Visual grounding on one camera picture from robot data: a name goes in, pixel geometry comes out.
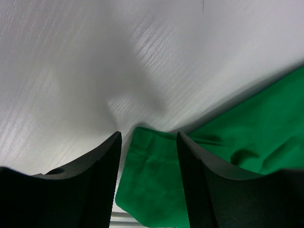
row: green fabric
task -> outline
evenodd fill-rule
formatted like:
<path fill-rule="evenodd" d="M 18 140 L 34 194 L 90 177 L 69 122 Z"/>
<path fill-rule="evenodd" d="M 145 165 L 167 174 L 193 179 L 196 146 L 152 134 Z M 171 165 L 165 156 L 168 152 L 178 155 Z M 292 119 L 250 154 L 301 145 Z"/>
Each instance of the green fabric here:
<path fill-rule="evenodd" d="M 304 167 L 304 67 L 190 134 L 244 169 Z M 189 227 L 176 135 L 136 128 L 116 203 L 148 227 Z"/>

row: green t-shirt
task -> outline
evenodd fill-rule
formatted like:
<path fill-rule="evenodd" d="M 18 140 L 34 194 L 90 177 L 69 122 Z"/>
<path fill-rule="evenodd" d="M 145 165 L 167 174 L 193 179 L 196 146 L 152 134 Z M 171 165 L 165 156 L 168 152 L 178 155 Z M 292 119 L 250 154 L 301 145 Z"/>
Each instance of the green t-shirt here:
<path fill-rule="evenodd" d="M 268 174 L 304 167 L 304 67 L 189 136 L 244 169 Z M 138 127 L 116 195 L 148 227 L 189 227 L 176 135 Z"/>

